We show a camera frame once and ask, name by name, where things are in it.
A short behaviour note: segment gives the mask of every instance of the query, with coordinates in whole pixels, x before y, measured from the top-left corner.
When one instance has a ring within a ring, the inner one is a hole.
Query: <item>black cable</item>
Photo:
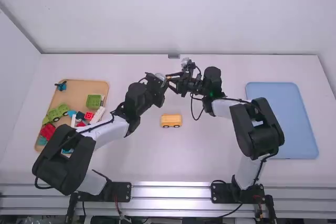
[[[94,127],[88,128],[88,129],[86,129],[86,130],[83,130],[83,131],[80,131],[80,132],[76,132],[73,136],[71,136],[69,139],[67,139],[64,143],[62,143],[62,144],[58,147],[57,152],[61,151],[61,150],[63,149],[63,147],[64,147],[67,143],[69,143],[72,139],[74,139],[74,138],[75,138],[76,136],[78,136],[79,134],[82,134],[82,133],[85,133],[85,132],[90,132],[90,131],[92,131],[92,130],[98,128],[98,127],[103,126],[103,125],[106,125],[106,124],[109,124],[109,123],[113,123],[113,121],[114,121],[114,115],[113,115],[113,113],[111,113],[111,115],[112,115],[112,119],[111,119],[110,121],[108,121],[108,122],[104,122],[104,123],[101,123],[101,124],[96,125],[96,126],[94,126]]]
[[[253,106],[261,115],[263,115],[261,109],[256,106],[255,104],[249,102],[249,101],[246,101],[246,100],[243,100],[243,99],[234,99],[234,98],[228,98],[228,97],[222,97],[220,98],[222,100],[228,100],[228,101],[236,101],[236,102],[242,102],[242,103],[247,103],[247,104],[250,104],[251,106]]]
[[[85,212],[84,201],[82,201],[82,209],[83,209],[83,212],[84,212],[84,218],[86,218],[86,212]]]
[[[52,189],[52,188],[53,188],[52,186],[39,186],[39,185],[37,184],[37,180],[38,180],[38,177],[35,177],[35,183],[34,183],[34,185],[35,185],[35,187],[36,187],[37,189]]]
[[[233,214],[233,213],[236,212],[242,205],[243,205],[243,203],[240,203],[240,205],[239,205],[236,209],[232,210],[231,212],[228,212],[227,214],[218,216],[217,218],[222,218],[222,217],[226,217],[226,216],[228,216],[228,215]]]
[[[147,217],[147,219],[145,219],[144,222],[142,222],[141,224],[145,224],[148,220],[149,220],[150,217]]]
[[[198,66],[195,65],[195,67],[198,69],[199,73],[202,73]]]
[[[216,180],[214,180],[214,181],[211,182],[211,185],[212,185],[213,183],[216,183],[216,182],[220,182],[220,183],[226,184],[225,181],[223,181],[223,180],[221,180],[221,179],[216,179]]]
[[[260,161],[260,166],[259,166],[259,170],[258,170],[258,172],[257,172],[257,175],[256,175],[256,177],[255,177],[255,179],[253,180],[253,186],[257,183],[257,181],[259,180],[259,175],[260,175],[260,173],[261,173],[261,169],[263,168],[263,164],[267,161],[267,159],[269,159],[270,157],[273,157],[273,156],[275,156],[275,155],[277,155],[278,154],[278,152],[276,152],[276,153],[273,153],[273,154],[270,154],[270,155],[268,155],[267,157],[264,157],[261,161]]]
[[[204,108],[202,108],[202,110],[201,110],[200,114],[198,115],[198,117],[195,118],[195,116],[194,116],[194,112],[193,112],[193,100],[194,100],[194,99],[196,99],[196,98],[194,98],[194,94],[191,94],[191,100],[190,100],[191,116],[193,117],[193,119],[194,119],[195,121],[197,121],[198,119],[201,118],[201,115],[202,115],[202,113],[203,113],[203,111],[204,111]]]
[[[192,93],[189,93],[189,95],[190,95],[191,99],[194,99],[194,100],[197,100],[197,101],[201,101],[202,100],[200,98],[195,98]]]

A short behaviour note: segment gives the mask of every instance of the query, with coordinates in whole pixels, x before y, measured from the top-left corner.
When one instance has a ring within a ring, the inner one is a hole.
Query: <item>red lego brick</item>
[[[83,122],[79,122],[77,123],[76,127],[83,127],[83,126],[86,126],[86,124],[84,124]]]
[[[55,129],[55,126],[53,126],[51,123],[48,123],[41,129],[40,135],[44,136],[47,141],[49,141],[51,136],[54,134]]]
[[[94,116],[94,113],[92,113],[92,112],[86,112],[85,116],[84,116],[84,119],[91,120],[93,118],[93,116]]]

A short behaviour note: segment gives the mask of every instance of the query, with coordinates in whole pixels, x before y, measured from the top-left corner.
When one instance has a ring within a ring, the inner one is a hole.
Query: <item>blue tray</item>
[[[319,155],[299,88],[292,82],[249,82],[247,99],[265,97],[285,135],[274,158],[315,159]]]

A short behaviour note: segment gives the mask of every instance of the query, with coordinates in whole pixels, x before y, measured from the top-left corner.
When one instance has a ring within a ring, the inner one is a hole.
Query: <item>green toy car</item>
[[[50,122],[57,122],[62,117],[58,109],[51,109],[48,111],[48,118]]]
[[[61,115],[68,115],[68,111],[70,110],[65,103],[60,104],[57,109]]]
[[[56,109],[51,109],[43,119],[42,124],[45,125],[49,122],[57,122],[62,116],[68,115],[69,107],[65,103],[61,103]]]

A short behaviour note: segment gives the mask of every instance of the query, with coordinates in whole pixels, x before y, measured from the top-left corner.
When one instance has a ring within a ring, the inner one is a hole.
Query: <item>cork board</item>
[[[86,100],[89,94],[102,94],[104,95],[103,106],[105,105],[107,94],[109,92],[109,85],[105,81],[90,81],[90,80],[69,80],[64,79],[59,81],[62,83],[63,81],[67,81],[67,89],[64,91],[59,91],[55,86],[55,93],[52,97],[51,103],[49,105],[47,112],[50,109],[57,108],[61,103],[65,103],[69,106],[70,110],[81,111],[83,113],[93,112],[96,110],[92,110],[86,107]],[[52,124],[57,128],[62,124],[71,125],[71,118],[67,116],[62,116],[59,121],[53,122]],[[37,134],[36,142],[35,142],[35,150],[41,152],[44,148],[43,145],[38,145],[39,132]]]

